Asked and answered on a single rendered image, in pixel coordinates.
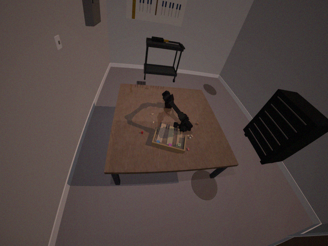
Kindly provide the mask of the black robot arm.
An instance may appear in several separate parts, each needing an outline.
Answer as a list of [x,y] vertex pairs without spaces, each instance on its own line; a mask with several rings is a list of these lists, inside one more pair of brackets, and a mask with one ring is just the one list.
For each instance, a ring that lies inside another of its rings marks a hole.
[[179,120],[183,124],[185,124],[185,126],[183,125],[180,126],[180,131],[186,132],[187,129],[191,129],[193,125],[190,123],[189,117],[183,112],[181,112],[179,108],[174,104],[173,97],[171,96],[170,92],[166,90],[164,93],[162,93],[162,96],[163,96],[163,100],[169,105],[171,105],[172,108],[175,110],[175,112],[178,114]]

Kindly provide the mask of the wooden tray with three strips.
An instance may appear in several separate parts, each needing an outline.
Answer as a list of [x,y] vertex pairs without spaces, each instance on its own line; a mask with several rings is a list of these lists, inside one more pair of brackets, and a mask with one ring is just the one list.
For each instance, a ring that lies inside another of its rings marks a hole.
[[156,127],[151,145],[174,152],[184,153],[186,150],[186,138],[186,134]]

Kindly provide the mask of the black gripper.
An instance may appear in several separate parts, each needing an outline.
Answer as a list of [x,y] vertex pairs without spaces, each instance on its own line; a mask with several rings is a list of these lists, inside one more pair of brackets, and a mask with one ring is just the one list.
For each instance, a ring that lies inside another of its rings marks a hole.
[[185,124],[183,124],[182,122],[181,122],[181,124],[178,124],[177,122],[174,122],[173,127],[177,128],[177,126],[179,126],[179,129],[180,129],[181,125],[185,126]]

